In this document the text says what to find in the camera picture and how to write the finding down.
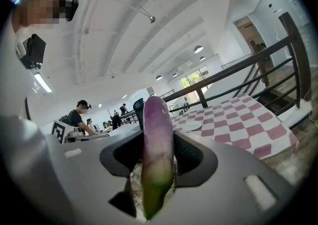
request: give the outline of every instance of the security camera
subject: security camera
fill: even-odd
[[[156,21],[156,18],[154,16],[151,16],[150,17],[150,24],[155,23],[155,21]]]

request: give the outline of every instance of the checkered tablecloth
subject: checkered tablecloth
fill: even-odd
[[[297,142],[291,130],[271,111],[246,94],[171,120],[176,131],[182,131],[186,122],[200,121],[202,127],[190,133],[245,149],[260,159]]]

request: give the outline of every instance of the doorway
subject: doorway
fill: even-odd
[[[244,37],[244,40],[247,42],[253,54],[256,54],[266,48],[264,40],[247,16],[235,21],[234,25]],[[274,68],[274,64],[270,56],[265,58],[263,65],[266,71]]]

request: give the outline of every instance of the eggplant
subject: eggplant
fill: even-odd
[[[144,149],[141,184],[146,219],[163,206],[173,183],[173,126],[166,103],[157,96],[144,106]]]

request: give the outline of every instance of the white plate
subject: white plate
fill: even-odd
[[[199,121],[186,122],[182,126],[182,131],[194,131],[196,129],[199,129],[201,126],[202,126],[202,122],[199,122]]]

